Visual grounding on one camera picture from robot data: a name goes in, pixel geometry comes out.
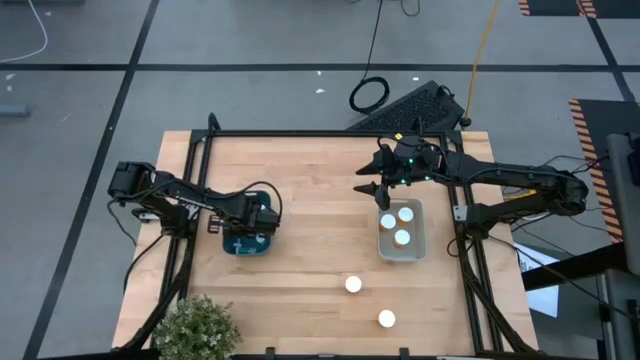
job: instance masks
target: potted plant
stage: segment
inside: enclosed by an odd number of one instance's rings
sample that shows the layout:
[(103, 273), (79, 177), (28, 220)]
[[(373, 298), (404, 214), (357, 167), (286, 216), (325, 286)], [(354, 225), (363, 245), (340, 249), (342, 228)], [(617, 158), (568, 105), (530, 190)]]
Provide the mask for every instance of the potted plant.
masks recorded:
[(178, 301), (153, 332), (161, 359), (225, 360), (242, 341), (226, 306), (206, 296)]

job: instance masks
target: wooden table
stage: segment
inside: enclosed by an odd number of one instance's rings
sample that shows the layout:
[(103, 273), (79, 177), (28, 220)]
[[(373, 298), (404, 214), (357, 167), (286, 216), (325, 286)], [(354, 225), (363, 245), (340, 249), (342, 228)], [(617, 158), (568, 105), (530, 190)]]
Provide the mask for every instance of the wooden table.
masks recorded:
[[(183, 173), (189, 136), (165, 133), (159, 170)], [(463, 133), (463, 140), (468, 154), (493, 160), (486, 133)], [(376, 204), (352, 190), (376, 180), (354, 175), (376, 149), (374, 138), (214, 138), (208, 187), (230, 192), (267, 180), (284, 201), (281, 226), (270, 252), (261, 257), (225, 254), (221, 235), (206, 231), (208, 213), (200, 217), (189, 296), (207, 294), (215, 302), (234, 303), (233, 318), (244, 338), (236, 353), (264, 354), (273, 346), (279, 354), (397, 355), (400, 347), (408, 347), (411, 355), (473, 354), (459, 261), (445, 250), (454, 238), (447, 189), (423, 182), (391, 191), (392, 198), (422, 202), (427, 257), (411, 264), (382, 262)], [(473, 185), (473, 191), (476, 202), (502, 201), (498, 186)], [(136, 254), (158, 233), (159, 224), (142, 225)], [(506, 225), (496, 226), (492, 235), (512, 241)], [(151, 251), (131, 274), (114, 346), (129, 340), (157, 303), (168, 243)], [(484, 245), (497, 306), (537, 347), (516, 254), (492, 241)], [(363, 280), (360, 293), (344, 290), (349, 275)], [(479, 302), (478, 308), (490, 349)], [(396, 315), (391, 329), (376, 322), (383, 309)]]

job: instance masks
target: black metal frame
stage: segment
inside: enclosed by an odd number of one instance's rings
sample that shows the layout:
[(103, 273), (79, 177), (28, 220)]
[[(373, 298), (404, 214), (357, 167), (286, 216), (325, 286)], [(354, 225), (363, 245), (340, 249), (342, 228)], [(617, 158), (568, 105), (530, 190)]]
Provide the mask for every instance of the black metal frame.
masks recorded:
[[(219, 126), (215, 126), (212, 128), (211, 124), (211, 115), (209, 118), (210, 128), (207, 130), (192, 130), (191, 138), (189, 142), (189, 149), (187, 151), (187, 158), (185, 164), (184, 171), (184, 179), (190, 179), (193, 173), (193, 166), (195, 162), (195, 153), (196, 148), (200, 142), (204, 140), (204, 149), (202, 152), (202, 160), (200, 164), (200, 172), (198, 185), (204, 186), (205, 180), (207, 177), (207, 169), (209, 164), (209, 159), (211, 158), (212, 152), (212, 142), (213, 137), (354, 137), (354, 138), (377, 138), (379, 136), (389, 135), (389, 131), (352, 131), (352, 130), (220, 130)], [(429, 138), (437, 138), (441, 144), (441, 146), (446, 147), (447, 144), (451, 141), (455, 144), (456, 151), (464, 151), (462, 145), (462, 137), (460, 132), (458, 131), (439, 131), (439, 132), (421, 132), (418, 133), (409, 133), (404, 132), (406, 135), (420, 135), (422, 137)], [(471, 193), (471, 187), (469, 185), (463, 187), (465, 194), (465, 202), (467, 204), (473, 204), (473, 194)], [(453, 185), (448, 186), (449, 199), (452, 204), (451, 211), (453, 212), (453, 205), (458, 205), (458, 196), (456, 193), (456, 187)], [(193, 232), (192, 236), (186, 239), (187, 248), (185, 250), (185, 254), (190, 254), (193, 256), (195, 249), (195, 241), (196, 241), (197, 233)], [(458, 231), (456, 227), (456, 239), (458, 251), (460, 253), (465, 251), (465, 240), (462, 238), (462, 234)], [(162, 281), (163, 288), (161, 291), (161, 296), (166, 295), (168, 290), (168, 285), (171, 284), (173, 273), (175, 271), (175, 259), (178, 253), (178, 242), (177, 239), (171, 239), (171, 244), (169, 247), (169, 252), (167, 254), (167, 263), (164, 271), (164, 278)], [(482, 242), (477, 242), (475, 244), (475, 254), (476, 254), (476, 262), (478, 265), (478, 273), (483, 285), (484, 290), (489, 295), (489, 298), (493, 300), (493, 295), (491, 292), (491, 282), (489, 279), (489, 271), (486, 263), (486, 258), (484, 254), (484, 249), (482, 246)], [(464, 256), (460, 256), (460, 266), (461, 271), (463, 271), (463, 267), (466, 265), (465, 262), (468, 262), (468, 258)], [(188, 279), (184, 284), (183, 288), (180, 291), (179, 299), (183, 299), (187, 295), (188, 291)], [(478, 309), (476, 306), (475, 295), (471, 289), (471, 287), (467, 284), (464, 285), (465, 299), (467, 303), (467, 311), (469, 315), (469, 323), (471, 326), (471, 336), (473, 341), (473, 348), (476, 354), (484, 351), (484, 345), (482, 340), (482, 330), (480, 328), (480, 320), (478, 316)], [(503, 351), (502, 346), (502, 338), (500, 336), (500, 331), (498, 327), (494, 323), (494, 321), (488, 317), (489, 329), (491, 332), (492, 346), (496, 351)], [(256, 358), (255, 355), (234, 355), (234, 359), (242, 359), (242, 360), (251, 360)], [(366, 356), (367, 359), (387, 359), (387, 358), (395, 358), (395, 356)]]
[[(442, 147), (447, 147), (450, 143), (455, 146), (455, 151), (464, 151), (462, 144), (462, 136), (459, 131), (446, 130), (438, 132), (407, 132), (403, 131), (404, 135), (418, 135), (426, 138), (437, 138)], [(342, 138), (377, 138), (380, 136), (388, 136), (389, 131), (353, 131), (353, 130), (221, 130), (218, 125), (215, 116), (211, 114), (209, 116), (209, 128), (206, 130), (192, 130), (189, 140), (189, 148), (187, 151), (187, 157), (185, 161), (185, 169), (183, 179), (191, 179), (195, 166), (195, 155), (197, 147), (200, 143), (204, 144), (202, 151), (202, 158), (200, 161), (200, 172), (197, 184), (204, 186), (207, 178), (207, 170), (209, 160), (212, 155), (212, 144), (214, 137), (342, 137)], [(451, 211), (453, 215), (453, 206), (459, 203), (456, 187), (453, 185), (447, 186), (449, 193), (449, 200), (451, 202)], [(470, 185), (462, 187), (467, 204), (473, 204), (473, 194)], [(454, 225), (456, 233), (456, 244), (460, 254), (466, 251), (465, 239), (462, 237), (460, 228)], [(194, 231), (190, 232), (186, 240), (185, 259), (189, 266), (189, 272), (186, 274), (186, 281), (184, 278), (180, 279), (182, 286), (179, 290), (178, 297), (183, 299), (187, 296), (189, 287), (189, 273), (191, 271), (193, 254), (195, 251), (197, 226), (193, 226)], [(174, 279), (176, 258), (178, 255), (179, 242), (181, 239), (172, 238), (167, 253), (167, 262), (165, 264), (164, 276), (162, 280), (161, 299), (167, 295), (170, 295), (171, 285), (174, 284), (177, 279)], [(491, 282), (489, 279), (489, 272), (487, 262), (485, 258), (484, 248), (481, 241), (474, 243), (475, 257), (477, 262), (477, 271), (479, 279), (482, 285), (482, 289), (485, 291), (489, 299), (493, 300), (491, 291)], [(459, 256), (461, 273), (464, 272), (465, 267), (470, 266), (469, 258), (467, 256)], [(521, 352), (505, 352), (502, 344), (502, 336), (498, 326), (491, 317), (487, 316), (489, 330), (491, 335), (492, 350), (486, 350), (484, 348), (482, 339), (482, 330), (480, 327), (480, 320), (478, 315), (478, 309), (476, 306), (477, 296), (474, 294), (471, 286), (464, 283), (464, 293), (467, 304), (467, 312), (469, 315), (469, 325), (471, 329), (471, 337), (473, 342), (473, 348), (475, 357), (479, 358), (492, 358), (492, 359), (558, 359), (558, 360), (583, 360), (578, 358), (567, 358), (558, 356), (549, 356), (536, 353), (521, 353)], [(338, 354), (308, 354), (308, 355), (277, 355), (275, 348), (266, 348), (265, 354), (238, 354), (233, 356), (233, 360), (275, 360), (276, 357), (279, 360), (310, 360), (323, 358), (330, 358), (332, 360), (432, 360), (440, 358), (440, 356), (411, 356), (409, 349), (400, 348), (399, 355), (338, 355)], [(76, 356), (59, 357), (55, 359), (69, 359), (69, 360), (95, 360), (95, 359), (133, 359), (133, 358), (145, 358), (145, 359), (157, 359), (159, 352), (155, 349), (119, 349), (111, 353), (98, 353), (98, 354), (86, 354)]]

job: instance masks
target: black and orange hazard tape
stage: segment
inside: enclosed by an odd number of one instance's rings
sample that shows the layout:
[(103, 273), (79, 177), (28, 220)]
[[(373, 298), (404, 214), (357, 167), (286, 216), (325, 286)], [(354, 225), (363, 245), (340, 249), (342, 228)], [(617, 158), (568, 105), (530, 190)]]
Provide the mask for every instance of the black and orange hazard tape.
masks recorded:
[[(571, 109), (571, 116), (573, 117), (573, 124), (576, 126), (578, 132), (578, 138), (580, 139), (580, 146), (582, 147), (582, 154), (588, 161), (596, 160), (598, 156), (595, 153), (595, 147), (593, 141), (591, 141), (591, 135), (587, 123), (584, 121), (584, 114), (580, 107), (580, 102), (576, 99), (569, 100), (569, 109)], [(596, 189), (596, 196), (602, 209), (602, 215), (604, 216), (604, 222), (607, 232), (612, 242), (617, 243), (622, 239), (622, 228), (620, 227), (620, 221), (616, 215), (616, 211), (613, 208), (613, 201), (609, 194), (607, 182), (602, 173), (599, 164), (596, 164), (592, 169), (589, 169), (591, 179), (593, 180), (593, 186)]]
[(580, 16), (587, 16), (593, 19), (597, 17), (596, 8), (593, 7), (592, 0), (576, 0), (576, 5), (578, 5)]
[(529, 2), (527, 0), (518, 0), (518, 5), (520, 6), (520, 11), (522, 12), (522, 15), (526, 15), (526, 16), (531, 15), (531, 11), (529, 11)]

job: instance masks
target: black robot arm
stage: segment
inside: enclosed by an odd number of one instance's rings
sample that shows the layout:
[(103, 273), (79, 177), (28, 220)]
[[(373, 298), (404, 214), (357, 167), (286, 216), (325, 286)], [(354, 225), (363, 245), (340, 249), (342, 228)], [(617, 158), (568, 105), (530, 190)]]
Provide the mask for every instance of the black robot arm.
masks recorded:
[(585, 209), (589, 192), (586, 184), (567, 171), (551, 166), (524, 166), (482, 162), (470, 155), (444, 150), (418, 136), (400, 140), (394, 150), (386, 144), (373, 155), (373, 161), (357, 175), (380, 175), (381, 183), (356, 186), (354, 190), (373, 195), (382, 210), (389, 208), (388, 188), (411, 186), (433, 180), (461, 186), (483, 183), (533, 189), (535, 194), (496, 205), (473, 204), (454, 209), (455, 221), (462, 223), (466, 235), (486, 239), (498, 222), (512, 222), (523, 216), (549, 212), (573, 216)]
[(122, 205), (136, 203), (148, 209), (160, 219), (163, 233), (176, 237), (184, 237), (189, 231), (189, 210), (166, 198), (213, 211), (223, 226), (236, 234), (271, 235), (280, 223), (279, 215), (265, 207), (257, 196), (243, 191), (221, 194), (201, 188), (171, 173), (156, 171), (149, 163), (118, 163), (107, 192)]

